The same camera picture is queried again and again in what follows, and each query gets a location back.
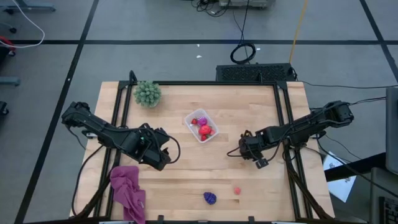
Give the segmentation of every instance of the plastic container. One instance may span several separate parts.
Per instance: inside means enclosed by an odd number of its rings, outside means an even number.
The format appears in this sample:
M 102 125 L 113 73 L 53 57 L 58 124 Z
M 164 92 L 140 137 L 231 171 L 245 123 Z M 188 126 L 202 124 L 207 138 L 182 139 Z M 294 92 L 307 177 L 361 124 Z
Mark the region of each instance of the plastic container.
M 190 126 L 191 121 L 193 118 L 199 118 L 201 116 L 204 116 L 207 119 L 207 125 L 211 126 L 211 128 L 216 132 L 214 133 L 214 135 L 210 136 L 210 138 L 201 141 L 200 140 L 200 134 L 198 133 L 199 131 L 199 125 L 195 125 L 193 124 L 192 126 Z M 210 116 L 206 113 L 206 111 L 204 109 L 197 109 L 194 112 L 190 113 L 188 116 L 185 117 L 185 124 L 187 125 L 187 127 L 189 128 L 189 130 L 191 130 L 192 134 L 194 135 L 194 137 L 198 140 L 198 142 L 200 143 L 206 143 L 208 141 L 210 141 L 210 139 L 214 138 L 214 136 L 216 136 L 218 134 L 218 128 L 216 123 L 214 123 L 214 121 L 210 118 Z

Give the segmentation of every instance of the purple toy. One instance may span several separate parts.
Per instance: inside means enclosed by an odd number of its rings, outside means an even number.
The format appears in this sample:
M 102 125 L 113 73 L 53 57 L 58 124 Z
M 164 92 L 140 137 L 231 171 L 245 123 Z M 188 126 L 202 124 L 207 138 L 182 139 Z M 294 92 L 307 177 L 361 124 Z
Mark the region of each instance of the purple toy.
M 197 121 L 198 121 L 198 125 L 199 126 L 203 126 L 203 125 L 206 125 L 207 124 L 207 119 L 204 117 L 204 116 L 201 116 L 201 117 L 199 117 L 198 119 L 197 119 Z
M 217 196 L 211 192 L 205 192 L 203 196 L 209 205 L 214 205 L 217 201 Z

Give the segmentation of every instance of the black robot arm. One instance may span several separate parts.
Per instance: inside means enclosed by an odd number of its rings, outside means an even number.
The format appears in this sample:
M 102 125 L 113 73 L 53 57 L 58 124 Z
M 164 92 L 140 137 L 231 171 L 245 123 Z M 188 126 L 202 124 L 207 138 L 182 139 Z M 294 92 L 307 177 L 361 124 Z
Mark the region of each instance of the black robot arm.
M 93 115 L 87 103 L 73 102 L 62 115 L 62 123 L 70 127 L 84 127 L 97 135 L 100 144 L 119 149 L 124 154 L 162 170 L 171 161 L 167 148 L 160 150 L 170 138 L 162 128 L 153 130 L 147 123 L 139 128 L 117 128 Z
M 325 128 L 349 125 L 354 116 L 348 106 L 349 103 L 334 101 L 291 124 L 258 130 L 255 136 L 246 130 L 239 140 L 239 151 L 243 159 L 253 159 L 257 161 L 257 168 L 263 168 L 268 165 L 268 160 L 263 159 L 261 151 L 275 147 L 282 141 L 287 141 L 288 146 L 301 148 L 310 136 L 323 132 Z

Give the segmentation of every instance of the black keyboard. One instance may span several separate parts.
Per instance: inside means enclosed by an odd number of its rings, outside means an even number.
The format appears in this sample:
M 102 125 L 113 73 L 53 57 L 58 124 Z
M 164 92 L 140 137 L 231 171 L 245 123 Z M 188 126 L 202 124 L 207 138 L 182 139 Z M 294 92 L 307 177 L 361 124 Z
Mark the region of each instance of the black keyboard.
M 379 197 L 380 203 L 380 224 L 397 224 L 398 223 L 398 201 Z
M 294 81 L 289 63 L 218 65 L 216 81 Z

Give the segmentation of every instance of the purple towel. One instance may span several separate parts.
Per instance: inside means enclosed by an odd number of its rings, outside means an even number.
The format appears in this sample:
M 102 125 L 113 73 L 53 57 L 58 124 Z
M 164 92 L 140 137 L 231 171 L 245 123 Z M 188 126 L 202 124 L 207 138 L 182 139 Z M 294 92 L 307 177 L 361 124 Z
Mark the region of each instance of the purple towel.
M 113 200 L 124 207 L 124 220 L 145 224 L 145 190 L 140 190 L 138 186 L 138 167 L 115 167 L 111 172 L 111 185 L 114 189 Z

